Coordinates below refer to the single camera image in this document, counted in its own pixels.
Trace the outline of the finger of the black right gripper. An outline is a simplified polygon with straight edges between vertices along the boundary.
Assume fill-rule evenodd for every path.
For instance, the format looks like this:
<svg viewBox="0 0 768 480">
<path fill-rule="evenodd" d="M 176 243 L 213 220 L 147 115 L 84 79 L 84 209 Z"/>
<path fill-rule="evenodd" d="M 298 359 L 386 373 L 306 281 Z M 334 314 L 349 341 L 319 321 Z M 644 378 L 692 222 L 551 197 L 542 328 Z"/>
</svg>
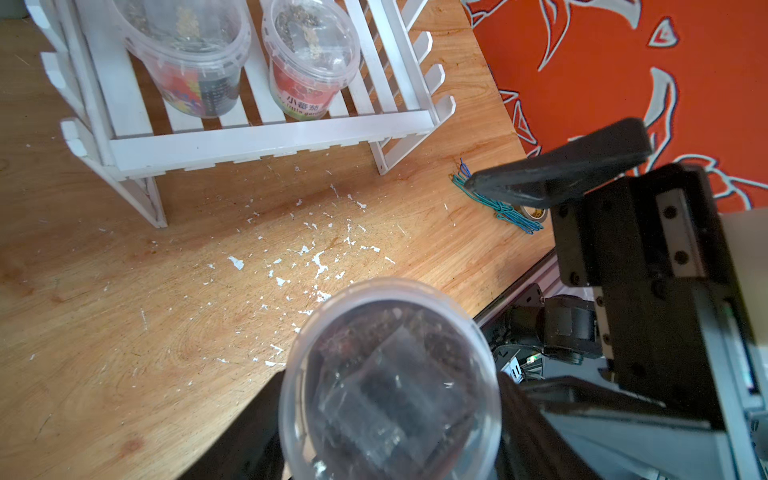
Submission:
<svg viewBox="0 0 768 480">
<path fill-rule="evenodd" d="M 626 118 L 545 154 L 477 171 L 465 189 L 510 205 L 549 209 L 639 166 L 652 152 L 643 121 Z"/>
</svg>

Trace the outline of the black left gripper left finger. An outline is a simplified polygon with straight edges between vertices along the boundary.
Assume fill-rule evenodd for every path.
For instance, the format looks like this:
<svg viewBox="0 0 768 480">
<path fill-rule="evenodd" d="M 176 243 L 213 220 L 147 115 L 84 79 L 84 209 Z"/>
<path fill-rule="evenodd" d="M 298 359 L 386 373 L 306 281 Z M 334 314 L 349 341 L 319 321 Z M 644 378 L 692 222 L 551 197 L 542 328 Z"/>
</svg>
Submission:
<svg viewBox="0 0 768 480">
<path fill-rule="evenodd" d="M 281 479 L 278 408 L 284 371 L 275 373 L 180 479 Z"/>
</svg>

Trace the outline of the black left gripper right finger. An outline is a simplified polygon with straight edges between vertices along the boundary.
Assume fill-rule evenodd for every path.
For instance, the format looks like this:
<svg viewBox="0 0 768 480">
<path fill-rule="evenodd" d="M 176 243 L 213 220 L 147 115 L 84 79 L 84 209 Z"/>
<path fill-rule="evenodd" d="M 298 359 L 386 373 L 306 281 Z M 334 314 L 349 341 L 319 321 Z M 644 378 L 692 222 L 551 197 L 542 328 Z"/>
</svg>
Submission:
<svg viewBox="0 0 768 480">
<path fill-rule="evenodd" d="M 505 373 L 498 373 L 501 441 L 495 462 L 499 479 L 596 479 L 598 475 L 571 449 Z"/>
</svg>

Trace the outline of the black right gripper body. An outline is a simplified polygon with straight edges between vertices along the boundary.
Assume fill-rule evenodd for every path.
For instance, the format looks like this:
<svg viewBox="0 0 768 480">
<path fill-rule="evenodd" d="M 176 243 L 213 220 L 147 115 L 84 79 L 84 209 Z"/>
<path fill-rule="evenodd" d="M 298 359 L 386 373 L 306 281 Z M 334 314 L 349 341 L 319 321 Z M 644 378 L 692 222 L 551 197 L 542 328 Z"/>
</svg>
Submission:
<svg viewBox="0 0 768 480">
<path fill-rule="evenodd" d="M 766 410 L 767 379 L 701 166 L 631 178 L 613 165 L 559 166 L 550 208 L 562 279 L 596 290 L 621 389 L 717 429 Z"/>
</svg>

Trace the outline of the small clear cup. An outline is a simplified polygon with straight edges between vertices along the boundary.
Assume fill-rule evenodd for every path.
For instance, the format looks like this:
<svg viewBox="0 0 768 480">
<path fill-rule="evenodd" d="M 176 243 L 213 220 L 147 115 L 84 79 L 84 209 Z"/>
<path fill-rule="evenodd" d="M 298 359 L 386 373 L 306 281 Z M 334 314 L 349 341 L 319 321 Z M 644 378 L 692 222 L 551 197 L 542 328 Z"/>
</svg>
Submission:
<svg viewBox="0 0 768 480">
<path fill-rule="evenodd" d="M 489 345 L 451 298 L 378 278 L 322 300 L 279 398 L 296 479 L 488 479 L 501 438 Z"/>
<path fill-rule="evenodd" d="M 172 107 L 217 118 L 239 98 L 252 42 L 243 1 L 107 1 L 127 50 Z"/>
<path fill-rule="evenodd" d="M 325 116 L 360 70 L 359 37 L 334 1 L 271 1 L 263 8 L 261 39 L 272 96 L 296 120 Z"/>
</svg>

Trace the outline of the white slatted two-tier shelf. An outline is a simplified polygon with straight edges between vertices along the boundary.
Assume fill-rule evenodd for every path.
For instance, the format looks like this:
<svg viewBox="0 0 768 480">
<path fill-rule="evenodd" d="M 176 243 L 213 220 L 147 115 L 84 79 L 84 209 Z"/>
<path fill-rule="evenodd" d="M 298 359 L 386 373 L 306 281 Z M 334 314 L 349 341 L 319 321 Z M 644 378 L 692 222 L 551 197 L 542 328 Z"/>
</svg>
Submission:
<svg viewBox="0 0 768 480">
<path fill-rule="evenodd" d="M 61 123 L 67 146 L 157 228 L 167 221 L 156 178 L 169 171 L 365 142 L 384 174 L 456 110 L 450 96 L 433 100 L 443 67 L 421 68 L 431 35 L 409 36 L 421 1 L 345 3 L 362 42 L 363 67 L 332 99 L 326 119 L 290 121 L 269 92 L 265 56 L 253 47 L 243 70 L 253 104 L 236 101 L 213 130 L 168 108 L 167 135 L 153 130 L 135 67 L 101 2 L 30 1 L 26 7 L 52 44 L 41 56 L 45 72 L 74 112 Z"/>
</svg>

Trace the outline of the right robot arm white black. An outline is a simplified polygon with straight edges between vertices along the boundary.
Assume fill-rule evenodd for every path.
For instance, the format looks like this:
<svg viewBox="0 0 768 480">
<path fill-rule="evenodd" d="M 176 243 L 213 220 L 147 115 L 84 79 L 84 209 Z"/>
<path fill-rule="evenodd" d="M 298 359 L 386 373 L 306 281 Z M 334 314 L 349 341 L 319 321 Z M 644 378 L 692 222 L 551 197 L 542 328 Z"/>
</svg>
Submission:
<svg viewBox="0 0 768 480">
<path fill-rule="evenodd" d="M 767 475 L 767 213 L 722 214 L 710 160 L 646 173 L 627 118 L 459 171 L 549 213 L 554 249 L 477 317 L 499 373 L 501 479 Z"/>
</svg>

